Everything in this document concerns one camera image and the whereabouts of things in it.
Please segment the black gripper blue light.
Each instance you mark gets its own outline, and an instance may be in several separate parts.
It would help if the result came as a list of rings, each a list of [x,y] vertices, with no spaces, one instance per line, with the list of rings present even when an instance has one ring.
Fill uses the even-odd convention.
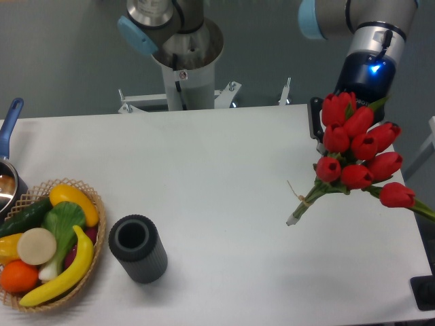
[[[396,74],[394,62],[388,58],[377,59],[368,52],[356,52],[346,57],[334,94],[353,92],[357,107],[385,98]],[[317,141],[316,149],[325,151],[324,127],[321,122],[323,99],[313,97],[309,102],[310,137]]]

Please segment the silver robot arm base column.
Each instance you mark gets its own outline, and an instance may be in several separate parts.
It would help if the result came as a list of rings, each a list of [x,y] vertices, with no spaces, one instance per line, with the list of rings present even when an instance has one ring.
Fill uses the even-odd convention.
[[[203,1],[127,1],[117,26],[130,47],[160,65],[169,110],[215,107],[224,37]]]

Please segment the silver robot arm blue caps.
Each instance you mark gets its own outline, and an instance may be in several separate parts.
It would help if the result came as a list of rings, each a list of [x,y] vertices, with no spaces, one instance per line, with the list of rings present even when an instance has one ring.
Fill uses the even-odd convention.
[[[306,38],[352,38],[334,94],[353,92],[358,107],[388,95],[419,5],[419,1],[301,2],[298,24]]]

